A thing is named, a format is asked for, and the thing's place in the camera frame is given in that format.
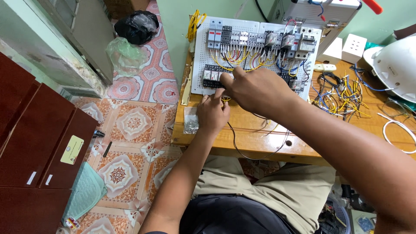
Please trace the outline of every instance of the man's left hand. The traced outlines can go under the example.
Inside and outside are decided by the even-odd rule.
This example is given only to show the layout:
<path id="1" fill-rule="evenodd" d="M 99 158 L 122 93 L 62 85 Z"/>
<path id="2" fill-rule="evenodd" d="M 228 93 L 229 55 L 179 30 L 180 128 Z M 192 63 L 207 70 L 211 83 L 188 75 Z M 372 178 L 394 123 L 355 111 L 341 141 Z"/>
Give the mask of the man's left hand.
<path id="1" fill-rule="evenodd" d="M 204 95 L 198 104 L 196 114 L 199 119 L 199 130 L 218 134 L 230 119 L 230 107 L 228 102 L 221 101 L 225 89 L 217 89 L 215 94 Z"/>

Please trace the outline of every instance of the yellow sticker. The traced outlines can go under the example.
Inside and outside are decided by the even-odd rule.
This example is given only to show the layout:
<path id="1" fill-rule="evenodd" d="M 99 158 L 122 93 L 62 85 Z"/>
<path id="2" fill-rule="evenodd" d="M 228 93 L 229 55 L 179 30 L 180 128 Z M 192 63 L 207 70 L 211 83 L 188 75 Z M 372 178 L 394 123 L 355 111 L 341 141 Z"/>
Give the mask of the yellow sticker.
<path id="1" fill-rule="evenodd" d="M 68 142 L 64 155 L 62 155 L 61 162 L 74 165 L 83 144 L 83 139 L 73 135 Z"/>

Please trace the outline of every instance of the white perforated board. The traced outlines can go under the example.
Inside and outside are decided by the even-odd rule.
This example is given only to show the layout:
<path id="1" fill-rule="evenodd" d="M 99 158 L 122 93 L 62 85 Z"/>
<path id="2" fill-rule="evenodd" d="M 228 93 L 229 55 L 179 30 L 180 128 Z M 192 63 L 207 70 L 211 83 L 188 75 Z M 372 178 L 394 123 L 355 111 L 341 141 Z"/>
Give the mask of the white perforated board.
<path id="1" fill-rule="evenodd" d="M 233 31 L 264 33 L 266 30 L 271 30 L 274 32 L 283 32 L 285 28 L 285 25 L 279 25 L 279 24 L 259 23 L 259 22 L 247 21 L 247 20 L 226 19 L 226 18 L 207 16 L 204 23 L 202 23 L 201 26 L 198 28 L 198 31 L 196 34 L 195 57 L 194 57 L 194 62 L 193 62 L 192 88 L 191 88 L 191 93 L 194 93 L 194 94 L 211 95 L 215 93 L 214 88 L 208 88 L 202 85 L 202 76 L 203 76 L 205 65 L 206 64 L 217 65 L 216 62 L 212 59 L 210 52 L 207 48 L 207 44 L 206 44 L 207 32 L 209 31 L 209 23 L 213 20 L 214 21 L 220 20 L 223 25 L 232 26 Z M 288 26 L 286 31 L 289 32 L 291 29 L 293 29 L 293 26 Z M 315 29 L 314 33 L 317 33 L 317 38 L 320 38 L 321 30 Z M 313 71 L 311 64 L 315 63 L 317 51 L 318 51 L 318 44 L 316 45 L 315 53 L 311 54 L 308 60 L 305 62 L 305 69 L 307 70 L 310 69 L 311 71 L 310 71 L 310 79 L 305 84 L 304 92 L 300 94 L 300 96 L 304 100 L 307 100 L 307 96 L 309 93 L 310 82 L 312 80 L 311 78 L 312 78 L 312 71 Z M 249 66 L 250 59 L 251 59 L 251 56 L 249 55 L 247 57 L 247 63 L 245 64 L 244 68 L 250 69 L 250 66 Z M 218 62 L 222 66 L 229 67 L 229 64 L 226 61 L 222 61 L 218 59 Z M 279 69 L 276 65 L 264 66 L 264 67 L 274 72 L 279 72 Z M 307 77 L 302 67 L 299 68 L 297 77 Z"/>

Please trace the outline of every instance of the dark shirt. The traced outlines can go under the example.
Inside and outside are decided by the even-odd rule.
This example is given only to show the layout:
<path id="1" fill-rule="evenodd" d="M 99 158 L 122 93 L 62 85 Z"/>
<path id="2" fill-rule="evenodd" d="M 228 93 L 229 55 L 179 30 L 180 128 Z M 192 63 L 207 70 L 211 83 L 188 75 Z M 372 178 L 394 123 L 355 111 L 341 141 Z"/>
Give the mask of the dark shirt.
<path id="1" fill-rule="evenodd" d="M 191 200 L 180 234 L 293 234 L 291 226 L 266 206 L 233 194 L 200 195 Z M 149 232 L 147 234 L 165 234 Z"/>

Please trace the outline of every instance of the white hard hat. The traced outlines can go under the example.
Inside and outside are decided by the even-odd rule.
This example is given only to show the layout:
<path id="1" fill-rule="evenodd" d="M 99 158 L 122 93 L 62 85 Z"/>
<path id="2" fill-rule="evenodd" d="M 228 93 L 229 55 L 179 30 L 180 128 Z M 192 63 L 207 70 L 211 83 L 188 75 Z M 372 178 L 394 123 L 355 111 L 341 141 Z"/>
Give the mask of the white hard hat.
<path id="1" fill-rule="evenodd" d="M 370 48 L 363 57 L 373 67 L 373 74 L 392 89 L 390 92 L 416 103 L 416 36 Z"/>

